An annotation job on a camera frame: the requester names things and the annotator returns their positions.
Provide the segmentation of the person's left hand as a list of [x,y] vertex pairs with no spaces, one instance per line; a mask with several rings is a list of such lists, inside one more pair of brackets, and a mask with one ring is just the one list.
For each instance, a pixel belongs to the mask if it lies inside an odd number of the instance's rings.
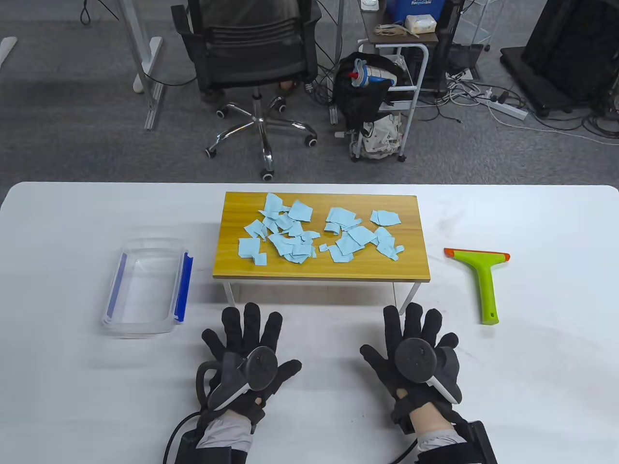
[[202,338],[214,360],[198,368],[195,389],[203,414],[203,424],[233,412],[248,419],[251,427],[265,417],[267,400],[285,381],[302,368],[299,360],[283,364],[277,361],[282,315],[271,312],[265,325],[255,303],[247,303],[244,312],[227,307],[221,314],[225,342],[212,330]]

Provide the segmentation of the person's right hand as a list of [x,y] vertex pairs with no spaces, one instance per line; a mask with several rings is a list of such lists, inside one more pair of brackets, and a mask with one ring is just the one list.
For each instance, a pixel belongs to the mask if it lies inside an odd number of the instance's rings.
[[448,332],[439,341],[436,340],[442,329],[440,311],[432,308],[424,312],[421,305],[409,303],[405,310],[404,326],[400,324],[400,315],[395,306],[385,307],[383,314],[387,358],[382,357],[374,347],[367,344],[360,347],[360,354],[374,370],[389,395],[394,398],[394,410],[391,414],[393,422],[409,435],[415,431],[409,414],[421,406],[432,404],[449,423],[464,423],[462,416],[453,410],[452,403],[435,387],[426,383],[412,382],[403,376],[396,366],[396,350],[402,342],[411,338],[419,338],[429,344],[438,362],[444,361],[446,350],[455,350],[458,346],[457,334]]

